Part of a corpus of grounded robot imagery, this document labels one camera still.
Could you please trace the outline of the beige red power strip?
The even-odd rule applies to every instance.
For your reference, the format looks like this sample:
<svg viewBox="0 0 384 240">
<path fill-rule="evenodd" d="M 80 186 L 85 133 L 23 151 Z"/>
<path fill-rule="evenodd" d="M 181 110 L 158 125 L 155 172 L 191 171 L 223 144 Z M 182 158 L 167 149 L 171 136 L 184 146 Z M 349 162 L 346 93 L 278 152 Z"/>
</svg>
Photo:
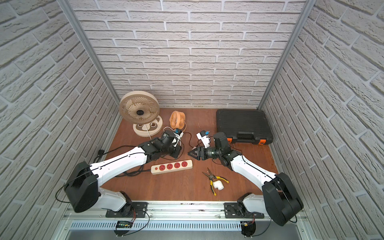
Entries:
<svg viewBox="0 0 384 240">
<path fill-rule="evenodd" d="M 151 166 L 151 173 L 153 175 L 189 170 L 193 168 L 192 160 L 183 160 L 167 164 L 159 164 Z"/>
</svg>

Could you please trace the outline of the white pipe elbow fitting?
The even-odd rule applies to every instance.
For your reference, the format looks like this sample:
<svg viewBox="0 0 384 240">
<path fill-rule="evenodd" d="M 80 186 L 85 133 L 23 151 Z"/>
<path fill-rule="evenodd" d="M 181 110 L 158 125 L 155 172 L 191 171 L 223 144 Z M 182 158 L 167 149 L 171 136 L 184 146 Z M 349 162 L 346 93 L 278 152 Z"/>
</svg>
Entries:
<svg viewBox="0 0 384 240">
<path fill-rule="evenodd" d="M 224 189 L 224 185 L 220 180 L 213 182 L 213 187 L 219 191 Z"/>
</svg>

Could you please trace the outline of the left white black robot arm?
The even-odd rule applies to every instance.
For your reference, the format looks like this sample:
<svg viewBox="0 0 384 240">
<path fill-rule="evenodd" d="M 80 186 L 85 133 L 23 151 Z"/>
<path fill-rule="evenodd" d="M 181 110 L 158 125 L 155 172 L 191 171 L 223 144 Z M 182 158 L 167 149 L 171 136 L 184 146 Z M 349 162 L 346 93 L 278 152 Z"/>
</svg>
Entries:
<svg viewBox="0 0 384 240">
<path fill-rule="evenodd" d="M 91 165 L 86 162 L 77 164 L 63 186 L 74 211 L 82 213 L 91 208 L 120 211 L 128 205 L 130 201 L 128 195 L 124 192 L 103 189 L 102 185 L 123 172 L 163 156 L 169 155 L 177 159 L 182 149 L 179 142 L 183 134 L 180 129 L 166 130 L 160 137 L 109 160 Z"/>
</svg>

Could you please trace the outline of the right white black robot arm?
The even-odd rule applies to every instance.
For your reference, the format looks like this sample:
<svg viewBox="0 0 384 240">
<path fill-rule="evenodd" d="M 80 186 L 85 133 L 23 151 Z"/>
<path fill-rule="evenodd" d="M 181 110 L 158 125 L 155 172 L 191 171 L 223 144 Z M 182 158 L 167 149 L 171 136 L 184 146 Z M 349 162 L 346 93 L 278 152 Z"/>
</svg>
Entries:
<svg viewBox="0 0 384 240">
<path fill-rule="evenodd" d="M 198 161 L 219 159 L 223 166 L 244 176 L 262 190 L 262 196 L 249 194 L 240 200 L 246 211 L 267 214 L 276 224 L 284 226 L 304 209 L 295 186 L 285 173 L 276 174 L 251 162 L 240 151 L 231 148 L 223 132 L 214 134 L 213 147 L 210 146 L 208 131 L 197 133 L 197 138 L 203 146 L 193 148 L 189 156 Z"/>
</svg>

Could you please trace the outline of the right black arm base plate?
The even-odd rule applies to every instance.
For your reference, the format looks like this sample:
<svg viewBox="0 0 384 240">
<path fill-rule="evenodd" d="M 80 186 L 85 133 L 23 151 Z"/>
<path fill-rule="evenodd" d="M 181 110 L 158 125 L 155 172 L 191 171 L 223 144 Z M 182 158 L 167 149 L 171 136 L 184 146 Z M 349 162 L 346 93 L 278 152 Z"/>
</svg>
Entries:
<svg viewBox="0 0 384 240">
<path fill-rule="evenodd" d="M 237 202 L 224 203 L 224 213 L 226 219 L 264 219 L 265 215 L 262 213 L 251 213 L 246 210 L 243 204 Z"/>
</svg>

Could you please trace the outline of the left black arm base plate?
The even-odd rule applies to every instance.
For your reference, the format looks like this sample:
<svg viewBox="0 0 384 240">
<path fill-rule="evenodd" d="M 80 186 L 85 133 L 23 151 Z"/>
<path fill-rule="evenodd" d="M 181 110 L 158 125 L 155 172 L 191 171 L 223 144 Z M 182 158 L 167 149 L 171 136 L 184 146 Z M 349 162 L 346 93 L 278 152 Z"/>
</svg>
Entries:
<svg viewBox="0 0 384 240">
<path fill-rule="evenodd" d="M 127 203 L 117 212 L 112 210 L 107 210 L 106 218 L 129 218 L 132 219 L 134 216 L 136 218 L 145 218 L 146 211 L 148 207 L 148 202 L 132 202 Z"/>
</svg>

